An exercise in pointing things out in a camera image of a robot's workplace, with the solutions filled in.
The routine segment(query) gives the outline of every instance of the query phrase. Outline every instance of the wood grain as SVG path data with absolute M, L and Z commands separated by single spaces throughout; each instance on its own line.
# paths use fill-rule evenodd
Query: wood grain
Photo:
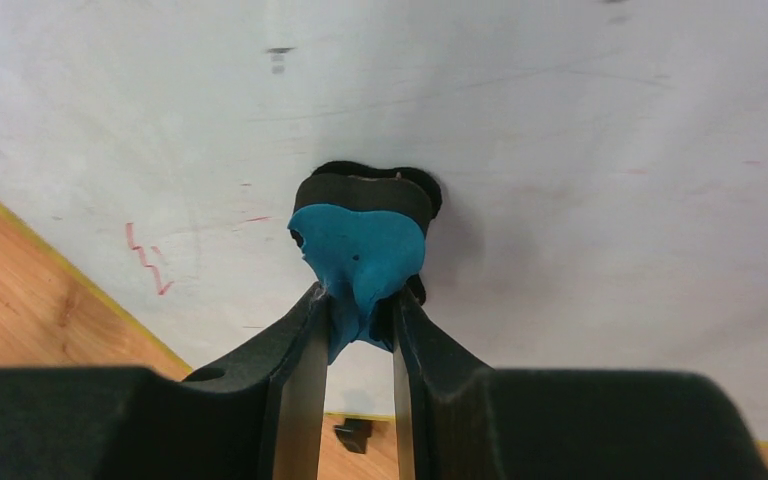
M 173 379 L 189 372 L 64 264 L 0 211 L 0 366 L 142 364 Z M 346 451 L 334 435 L 334 426 L 341 423 L 335 416 L 323 422 L 320 479 L 398 478 L 393 424 L 375 422 L 367 454 L 358 455 Z M 768 462 L 768 446 L 763 452 Z

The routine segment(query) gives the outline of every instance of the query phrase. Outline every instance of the white surface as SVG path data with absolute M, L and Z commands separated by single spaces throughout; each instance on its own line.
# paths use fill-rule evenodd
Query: white surface
M 439 176 L 427 311 L 479 357 L 700 371 L 768 439 L 768 1 L 0 0 L 0 200 L 195 366 L 313 281 L 334 158 Z M 391 375 L 353 345 L 327 408 Z

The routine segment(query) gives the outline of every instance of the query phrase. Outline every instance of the red marker line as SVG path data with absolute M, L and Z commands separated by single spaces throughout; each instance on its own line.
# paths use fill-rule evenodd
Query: red marker line
M 151 270 L 151 273 L 154 275 L 154 284 L 157 287 L 157 294 L 164 295 L 167 291 L 169 291 L 169 287 L 171 287 L 172 284 L 175 282 L 169 282 L 166 285 L 163 285 L 163 282 L 160 280 L 160 270 L 158 270 L 157 267 L 155 267 L 154 265 L 148 263 L 148 260 L 145 257 L 145 250 L 143 249 L 143 247 L 134 243 L 134 224 L 133 223 L 128 222 L 125 224 L 125 236 L 128 239 L 128 248 L 137 252 L 137 255 L 140 257 L 140 263 L 142 264 L 142 266 Z

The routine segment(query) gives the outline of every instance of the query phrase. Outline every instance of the whiteboard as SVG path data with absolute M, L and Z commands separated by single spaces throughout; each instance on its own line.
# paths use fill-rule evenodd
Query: whiteboard
M 332 159 L 439 178 L 426 310 L 483 360 L 702 372 L 768 439 L 768 1 L 0 0 L 0 200 L 193 366 L 314 281 Z M 392 414 L 391 361 L 326 408 Z

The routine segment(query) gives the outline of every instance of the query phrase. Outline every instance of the blue rubber piece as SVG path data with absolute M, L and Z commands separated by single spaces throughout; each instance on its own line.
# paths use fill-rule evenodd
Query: blue rubber piece
M 419 225 L 401 213 L 315 204 L 296 211 L 288 228 L 303 239 L 304 260 L 334 298 L 328 364 L 355 340 L 392 352 L 372 338 L 370 328 L 378 301 L 422 268 L 425 236 Z

